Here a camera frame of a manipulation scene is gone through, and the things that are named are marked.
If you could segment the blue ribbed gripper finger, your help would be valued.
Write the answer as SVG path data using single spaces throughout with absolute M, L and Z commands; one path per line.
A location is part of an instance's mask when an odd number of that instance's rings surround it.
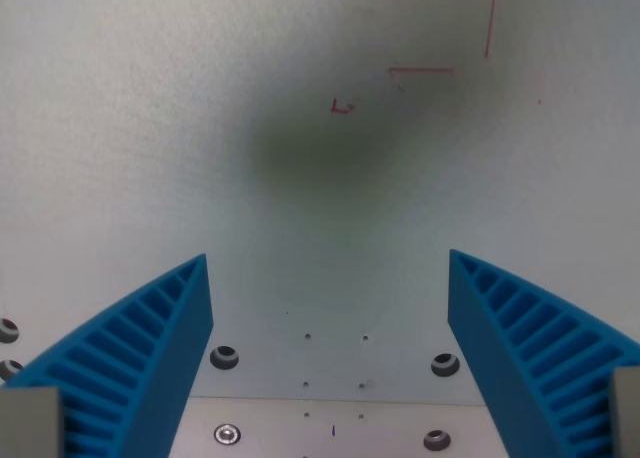
M 200 254 L 89 319 L 2 387 L 58 390 L 67 457 L 166 457 L 212 329 Z
M 611 457 L 612 374 L 637 342 L 581 308 L 458 250 L 448 323 L 511 457 Z

